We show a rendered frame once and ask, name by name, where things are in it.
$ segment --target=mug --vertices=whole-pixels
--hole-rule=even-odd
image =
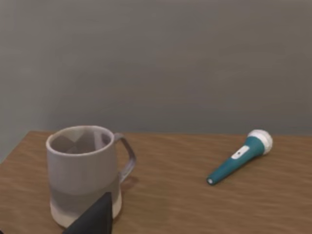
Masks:
[[[117,169],[115,143],[121,141],[129,161]],[[50,209],[53,219],[67,228],[103,194],[111,192],[113,217],[120,212],[120,183],[130,174],[136,156],[123,134],[99,126],[65,128],[46,141]]]

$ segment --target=mug handle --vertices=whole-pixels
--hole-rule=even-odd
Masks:
[[[114,136],[115,136],[115,143],[120,140],[123,146],[126,148],[128,155],[129,155],[129,161],[127,162],[125,167],[121,170],[121,172],[119,172],[119,182],[122,183],[125,180],[125,178],[127,178],[128,175],[131,173],[133,168],[135,167],[137,157],[123,134],[115,133]]]

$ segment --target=mug rim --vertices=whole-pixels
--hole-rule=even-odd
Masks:
[[[62,135],[62,133],[64,133],[65,131],[72,130],[72,129],[86,128],[86,127],[101,130],[102,132],[109,135],[109,137],[111,138],[111,141],[107,145],[105,145],[103,148],[100,148],[98,150],[94,150],[91,152],[87,152],[87,153],[80,153],[80,154],[63,153],[63,152],[57,151],[51,147],[52,141],[55,140],[58,136]],[[47,150],[49,152],[52,152],[54,155],[67,156],[67,157],[91,156],[91,155],[98,154],[100,152],[105,151],[114,143],[114,141],[115,141],[115,135],[112,133],[112,131],[110,131],[107,128],[104,128],[101,126],[96,126],[96,125],[78,125],[78,126],[63,128],[63,129],[57,131],[56,133],[53,133],[52,135],[50,135],[47,138],[47,140],[45,142],[45,146],[46,146]]]

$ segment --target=mug base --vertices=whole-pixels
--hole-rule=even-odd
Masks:
[[[122,206],[122,198],[121,198],[121,191],[118,193],[118,198],[116,202],[113,204],[113,218],[116,218],[119,214]],[[50,209],[51,209],[51,215],[52,218],[56,223],[58,223],[60,226],[68,228],[77,218],[78,216],[75,215],[68,215],[62,210],[60,210],[58,207],[54,206],[50,202]]]

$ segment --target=teal microphone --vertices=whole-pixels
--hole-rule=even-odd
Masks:
[[[249,160],[267,154],[272,146],[273,139],[268,132],[264,130],[251,131],[248,134],[244,145],[208,176],[208,184],[217,184]]]

